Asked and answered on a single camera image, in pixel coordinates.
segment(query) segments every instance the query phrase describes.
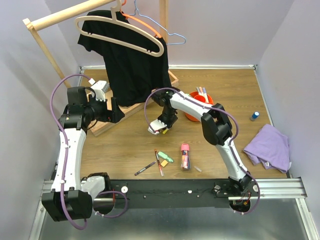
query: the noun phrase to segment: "gray floor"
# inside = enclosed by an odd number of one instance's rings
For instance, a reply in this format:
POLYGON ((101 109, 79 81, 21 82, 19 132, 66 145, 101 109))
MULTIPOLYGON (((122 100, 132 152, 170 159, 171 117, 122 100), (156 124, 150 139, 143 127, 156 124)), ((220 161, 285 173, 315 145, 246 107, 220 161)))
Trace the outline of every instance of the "gray floor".
POLYGON ((85 230, 43 223, 41 240, 307 240, 294 199, 261 200, 241 216, 229 208, 129 209, 116 219, 94 216, 85 230))

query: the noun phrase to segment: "wooden tabletop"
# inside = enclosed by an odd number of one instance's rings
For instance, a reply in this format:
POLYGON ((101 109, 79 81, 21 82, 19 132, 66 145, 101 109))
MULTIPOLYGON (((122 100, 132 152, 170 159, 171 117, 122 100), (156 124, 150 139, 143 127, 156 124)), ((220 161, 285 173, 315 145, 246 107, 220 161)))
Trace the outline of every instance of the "wooden tabletop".
MULTIPOLYGON (((236 149, 243 164, 256 178, 285 178, 276 169, 266 170, 262 164, 253 166, 243 152, 244 147, 258 131, 269 124, 268 114, 252 69, 173 69, 179 78, 179 89, 185 93, 205 87, 215 103, 220 103, 232 114, 239 124, 239 135, 235 139, 236 149), (253 112, 260 113, 256 121, 250 121, 253 112)), ((85 74, 95 80, 106 80, 104 69, 86 70, 85 74)), ((162 112, 156 103, 147 107, 150 121, 162 112)), ((194 179, 227 178, 227 168, 217 149, 203 137, 201 124, 188 120, 178 110, 178 120, 166 134, 152 135, 144 111, 141 110, 108 131, 95 137, 88 131, 81 160, 81 177, 92 173, 107 172, 111 179, 194 179), (190 146, 191 170, 181 170, 182 143, 190 146), (174 159, 163 168, 161 177, 155 164, 138 176, 134 173, 155 161, 154 149, 174 159)))

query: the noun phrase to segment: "clothes hanger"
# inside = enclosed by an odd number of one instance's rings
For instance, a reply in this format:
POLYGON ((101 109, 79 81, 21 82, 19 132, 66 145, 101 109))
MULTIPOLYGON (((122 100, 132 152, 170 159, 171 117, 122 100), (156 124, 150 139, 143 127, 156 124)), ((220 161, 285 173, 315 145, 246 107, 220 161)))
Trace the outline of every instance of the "clothes hanger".
MULTIPOLYGON (((110 8, 110 10, 111 10, 111 18, 104 17, 104 16, 80 16, 80 17, 77 17, 75 19, 75 26, 78 29, 78 31, 80 32, 80 34, 84 35, 84 36, 87 36, 87 37, 90 37, 90 38, 100 39, 100 40, 111 42, 111 43, 114 43, 114 44, 119 44, 121 46, 125 46, 127 48, 131 48, 131 49, 140 51, 140 52, 142 52, 144 54, 148 54, 148 55, 151 55, 153 57, 160 57, 164 53, 165 49, 164 49, 164 46, 162 45, 162 43, 158 39, 156 39, 154 36, 150 35, 146 31, 144 31, 144 30, 142 30, 142 29, 140 29, 140 28, 138 28, 136 26, 133 26, 133 25, 131 25, 129 23, 117 20, 116 12, 120 12, 121 11, 122 3, 121 3, 121 0, 116 0, 116 2, 117 2, 117 5, 110 8), (81 21, 107 22, 107 23, 116 24, 116 25, 125 27, 127 29, 133 30, 133 31, 141 34, 142 36, 146 37, 147 39, 151 40, 153 43, 155 43, 159 47, 159 51, 158 52, 150 51, 150 50, 147 50, 147 49, 145 49, 143 47, 140 47, 140 46, 137 46, 137 45, 125 42, 125 41, 120 41, 120 40, 117 40, 117 39, 114 39, 114 38, 111 38, 111 37, 108 37, 108 36, 102 36, 102 35, 99 35, 99 34, 89 33, 89 32, 83 31, 79 27, 79 22, 81 22, 81 21)), ((145 22, 143 22, 143 21, 141 21, 141 20, 139 20, 139 19, 137 19, 137 18, 135 18, 133 16, 124 14, 124 13, 122 15, 124 15, 125 17, 128 17, 130 19, 133 19, 133 20, 135 20, 135 21, 137 21, 137 22, 139 22, 141 24, 143 24, 144 26, 149 28, 151 31, 153 31, 156 34, 157 37, 161 38, 161 35, 154 28, 152 28, 151 26, 149 26, 145 22)))
POLYGON ((134 14, 130 14, 130 16, 135 16, 136 14, 138 14, 138 15, 141 16, 141 17, 150 19, 152 22, 154 22, 155 24, 157 24, 160 28, 162 28, 163 30, 165 30, 166 33, 167 33, 169 36, 176 35, 176 36, 179 36, 179 37, 181 37, 181 38, 184 39, 183 42, 167 43, 167 45, 180 45, 180 44, 185 44, 185 43, 187 42, 187 39, 186 39, 184 36, 182 36, 182 35, 180 35, 180 34, 178 34, 178 33, 171 33, 171 34, 170 34, 167 29, 165 29, 163 26, 161 26, 159 23, 157 23, 157 22, 156 22, 155 20, 153 20, 151 17, 146 16, 146 15, 142 15, 142 14, 140 13, 140 11, 139 11, 139 8, 137 7, 137 0, 134 0, 133 2, 134 2, 134 7, 135 7, 135 9, 134 9, 134 14))

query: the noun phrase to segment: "purple towel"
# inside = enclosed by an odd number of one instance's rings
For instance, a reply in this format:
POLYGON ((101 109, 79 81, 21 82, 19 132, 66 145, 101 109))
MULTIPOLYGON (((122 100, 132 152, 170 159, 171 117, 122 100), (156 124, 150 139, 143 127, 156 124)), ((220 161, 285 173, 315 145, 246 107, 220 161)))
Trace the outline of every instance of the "purple towel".
POLYGON ((288 137, 266 124, 243 150, 253 165, 262 163, 265 169, 286 173, 290 166, 288 137))

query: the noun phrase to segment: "beige hanger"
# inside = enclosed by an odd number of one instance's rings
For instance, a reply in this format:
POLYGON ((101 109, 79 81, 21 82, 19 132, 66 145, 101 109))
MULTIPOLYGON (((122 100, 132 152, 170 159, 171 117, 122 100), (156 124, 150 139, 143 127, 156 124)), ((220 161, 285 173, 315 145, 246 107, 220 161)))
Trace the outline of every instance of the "beige hanger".
POLYGON ((164 53, 165 49, 159 40, 157 40, 155 37, 153 37, 152 35, 150 35, 146 31, 144 31, 136 26, 133 26, 133 25, 128 24, 126 22, 117 20, 116 12, 119 12, 121 10, 121 0, 116 0, 116 2, 117 2, 117 5, 114 7, 111 7, 111 9, 110 9, 112 18, 104 17, 104 16, 80 16, 80 17, 77 17, 75 19, 75 26, 78 29, 78 31, 80 32, 80 34, 87 36, 87 37, 90 37, 90 38, 100 39, 100 40, 111 42, 114 44, 119 44, 119 45, 125 46, 127 48, 135 49, 135 50, 138 50, 144 54, 151 55, 153 57, 160 57, 164 53), (137 45, 125 42, 125 41, 120 41, 120 40, 117 40, 117 39, 114 39, 111 37, 102 36, 99 34, 89 33, 89 32, 83 31, 79 27, 79 22, 81 22, 81 21, 101 21, 101 22, 116 24, 116 25, 125 27, 127 29, 131 29, 131 30, 141 34, 142 36, 148 38, 152 42, 154 42, 159 47, 159 51, 158 52, 150 51, 150 50, 147 50, 143 47, 140 47, 140 46, 137 46, 137 45))

